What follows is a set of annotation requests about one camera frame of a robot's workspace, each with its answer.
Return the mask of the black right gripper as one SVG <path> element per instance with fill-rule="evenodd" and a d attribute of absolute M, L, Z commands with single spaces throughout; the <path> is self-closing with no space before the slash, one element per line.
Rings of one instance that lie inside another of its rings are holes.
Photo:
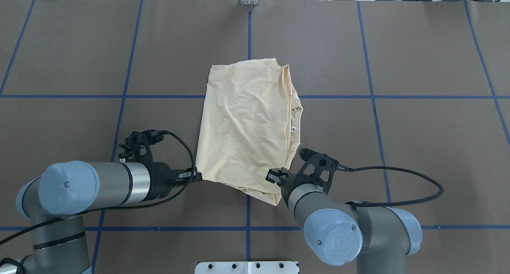
<path fill-rule="evenodd" d="M 266 174 L 266 181 L 279 185 L 284 201 L 288 201 L 291 193 L 299 186 L 311 184 L 317 187 L 316 179 L 303 173 L 293 174 L 288 169 L 271 168 Z"/>

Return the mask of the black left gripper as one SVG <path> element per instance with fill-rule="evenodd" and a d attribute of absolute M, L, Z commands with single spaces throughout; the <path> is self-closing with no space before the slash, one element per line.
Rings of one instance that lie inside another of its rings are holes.
<path fill-rule="evenodd" d="M 173 170 L 163 162 L 153 162 L 148 199 L 155 200 L 166 197 L 174 185 L 186 185 L 202 180 L 202 173 L 197 171 L 196 167 Z"/>

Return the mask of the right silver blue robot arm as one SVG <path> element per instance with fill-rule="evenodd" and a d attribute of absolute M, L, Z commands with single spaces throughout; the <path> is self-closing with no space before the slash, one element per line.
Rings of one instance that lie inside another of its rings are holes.
<path fill-rule="evenodd" d="M 410 212 L 396 207 L 361 207 L 354 201 L 333 201 L 324 187 L 285 168 L 268 171 L 308 247 L 324 263 L 342 266 L 353 260 L 359 274 L 406 274 L 407 258 L 423 241 L 421 225 Z"/>

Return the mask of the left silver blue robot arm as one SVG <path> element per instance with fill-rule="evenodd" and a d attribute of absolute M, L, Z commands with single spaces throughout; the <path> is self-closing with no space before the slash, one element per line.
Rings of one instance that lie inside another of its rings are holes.
<path fill-rule="evenodd" d="M 16 198 L 31 223 L 33 253 L 1 260 L 2 274 L 91 274 L 83 215 L 108 207 L 135 207 L 164 198 L 173 187 L 199 182 L 196 168 L 172 170 L 140 162 L 70 161 L 49 166 Z"/>

